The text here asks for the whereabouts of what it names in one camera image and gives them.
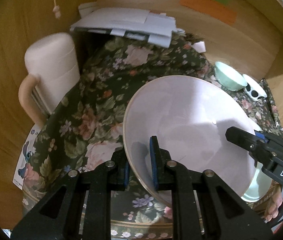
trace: orange sticky note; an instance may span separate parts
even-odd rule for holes
[[[233,25],[236,21],[236,12],[214,0],[180,0],[180,5],[209,14],[228,25]]]

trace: stack of papers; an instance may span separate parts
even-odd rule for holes
[[[94,33],[104,33],[168,48],[172,32],[177,32],[174,17],[131,8],[101,8],[71,26]]]

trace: white bowl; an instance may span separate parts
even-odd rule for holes
[[[243,78],[247,81],[247,86],[245,87],[245,92],[254,101],[260,101],[267,98],[265,90],[250,76],[243,74]]]
[[[255,131],[262,131],[262,128],[260,128],[260,126],[257,123],[255,123],[251,119],[249,120],[251,126]],[[249,185],[249,188],[241,197],[242,200],[246,202],[256,202],[260,200],[263,196],[265,196],[265,194],[271,187],[272,179],[262,172],[262,167],[263,165],[261,163],[257,163],[257,168],[253,180]]]
[[[171,204],[171,192],[155,190],[150,137],[188,169],[215,171],[239,196],[255,174],[248,152],[228,142],[227,128],[254,130],[242,108],[226,92],[204,80],[166,76],[141,87],[130,100],[123,121],[123,142],[135,175],[159,201]]]

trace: green leaf print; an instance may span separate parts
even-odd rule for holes
[[[109,50],[109,51],[114,51],[118,48],[123,47],[124,43],[123,43],[123,39],[120,37],[116,37],[115,40],[112,41],[108,41],[105,44],[105,49]]]
[[[168,55],[160,55],[160,60],[169,60],[170,57]]]
[[[80,120],[83,115],[83,103],[79,101],[77,105],[77,112],[72,115],[73,118]]]
[[[103,105],[103,109],[105,110],[109,110],[109,109],[112,109],[114,106],[115,106],[115,99],[114,97],[110,97],[109,99],[107,99],[107,101],[104,103]]]
[[[107,119],[105,119],[104,121],[102,121],[103,125],[110,125],[112,124],[114,121],[114,117],[113,116],[109,116]]]
[[[125,105],[120,105],[114,108],[115,120],[117,122],[123,122],[123,116],[125,115]]]
[[[81,156],[76,162],[75,170],[78,170],[83,165],[83,156]]]
[[[39,177],[37,185],[35,187],[36,187],[36,189],[41,189],[41,188],[44,188],[45,185],[46,185],[45,178],[44,177]]]
[[[124,94],[121,94],[121,95],[116,96],[116,101],[121,101],[121,100],[123,100],[123,95],[124,95]]]
[[[74,159],[78,157],[79,155],[82,155],[85,152],[86,144],[83,141],[80,141],[76,138],[76,146],[74,146],[72,143],[68,141],[64,141],[65,146],[65,153],[66,155]]]
[[[122,49],[117,50],[115,55],[114,55],[115,58],[121,58],[122,56],[123,56]]]
[[[76,152],[77,155],[82,155],[86,149],[86,144],[83,141],[80,141],[76,138]]]
[[[146,216],[145,214],[143,214],[142,212],[138,211],[136,218],[135,218],[135,222],[136,223],[146,223],[149,224],[152,222],[152,220]]]
[[[63,97],[63,99],[60,101],[61,102],[61,104],[63,105],[63,106],[65,106],[65,107],[67,107],[68,106],[68,98],[67,97]]]
[[[95,137],[98,139],[104,138],[106,135],[106,131],[102,126],[98,126],[95,131]]]
[[[59,169],[59,170],[54,170],[53,172],[51,172],[51,173],[48,175],[48,183],[49,183],[49,184],[53,183],[53,182],[57,179],[57,177],[59,176],[60,172],[61,172],[61,169]]]
[[[154,208],[157,211],[163,211],[165,209],[166,205],[162,204],[162,203],[155,203],[154,204]]]
[[[64,145],[65,145],[65,153],[66,153],[66,155],[69,158],[71,158],[71,159],[76,158],[77,154],[76,154],[75,146],[72,143],[67,142],[66,140],[64,141]]]
[[[88,142],[89,143],[98,143],[98,142],[100,142],[100,139],[98,139],[96,136],[94,136],[94,137],[90,138],[88,140]]]
[[[156,52],[154,52],[154,54],[151,54],[151,55],[148,56],[147,60],[148,61],[153,61],[153,60],[155,60],[157,58],[158,58],[158,54]]]
[[[43,140],[48,140],[49,138],[50,137],[46,132],[41,131],[36,137],[36,141],[39,140],[40,142],[43,142]]]
[[[162,55],[168,55],[169,53],[171,53],[173,51],[173,49],[165,49],[163,52],[162,52]]]
[[[49,155],[46,158],[46,160],[43,162],[43,164],[40,166],[39,170],[43,177],[47,177],[51,173],[52,168],[51,168],[51,160]]]
[[[102,111],[103,105],[96,104],[96,112],[99,114]]]
[[[106,85],[105,83],[103,83],[101,81],[96,82],[96,88],[98,88],[99,90],[103,90],[106,87],[108,87],[108,85]]]
[[[152,220],[152,224],[164,224],[165,220],[161,214],[156,213],[156,217]]]

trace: metal screw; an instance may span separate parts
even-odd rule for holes
[[[78,171],[76,170],[71,170],[69,173],[68,173],[68,176],[73,178],[73,177],[76,177],[78,174]]]
[[[204,173],[207,177],[210,177],[210,178],[215,175],[215,173],[212,170],[205,170]]]
[[[170,160],[170,161],[167,162],[167,165],[169,167],[175,167],[177,165],[177,163],[175,161]]]
[[[106,161],[106,166],[111,168],[115,166],[115,163],[113,161]]]

